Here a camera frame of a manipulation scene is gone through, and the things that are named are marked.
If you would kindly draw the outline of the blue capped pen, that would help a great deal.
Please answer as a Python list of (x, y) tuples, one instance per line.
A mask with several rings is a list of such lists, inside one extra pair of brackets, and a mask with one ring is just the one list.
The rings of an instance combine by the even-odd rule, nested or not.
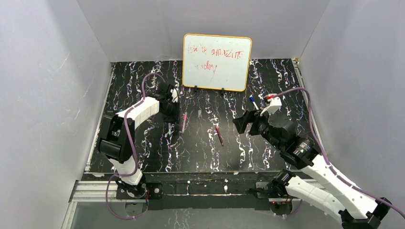
[(249, 99), (250, 99), (251, 103), (253, 104), (254, 108), (255, 108), (256, 110), (259, 110), (259, 107), (258, 107), (258, 105), (256, 104), (254, 97), (253, 97), (253, 96), (250, 96)]

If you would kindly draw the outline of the dark pink pen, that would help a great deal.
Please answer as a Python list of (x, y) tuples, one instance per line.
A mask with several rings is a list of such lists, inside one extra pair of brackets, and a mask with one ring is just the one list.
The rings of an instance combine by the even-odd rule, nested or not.
[(223, 138), (222, 138), (222, 136), (220, 134), (220, 130), (219, 130), (218, 125), (215, 125), (214, 127), (215, 127), (216, 133), (218, 135), (221, 146), (224, 146), (224, 141), (223, 141)]

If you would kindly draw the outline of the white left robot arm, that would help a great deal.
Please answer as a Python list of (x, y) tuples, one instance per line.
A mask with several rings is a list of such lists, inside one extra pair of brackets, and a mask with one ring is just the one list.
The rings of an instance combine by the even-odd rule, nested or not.
[(138, 185), (143, 176), (135, 149), (135, 130), (157, 114), (161, 114), (166, 123), (179, 122), (179, 93), (174, 85), (161, 83), (155, 92), (126, 110), (102, 118), (96, 149), (113, 164), (119, 178), (128, 185)]

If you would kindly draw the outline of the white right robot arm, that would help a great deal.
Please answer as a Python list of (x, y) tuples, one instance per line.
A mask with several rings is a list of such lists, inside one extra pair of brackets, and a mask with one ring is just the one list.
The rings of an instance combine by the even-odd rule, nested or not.
[(296, 122), (251, 110), (233, 119), (233, 123), (240, 134), (250, 124), (250, 135), (262, 136), (288, 164), (323, 186), (320, 189), (283, 169), (268, 184), (268, 193), (300, 198), (333, 217), (344, 229), (376, 229), (392, 208), (386, 198), (371, 197), (362, 193), (356, 184), (344, 181), (327, 164), (318, 146), (297, 134)]

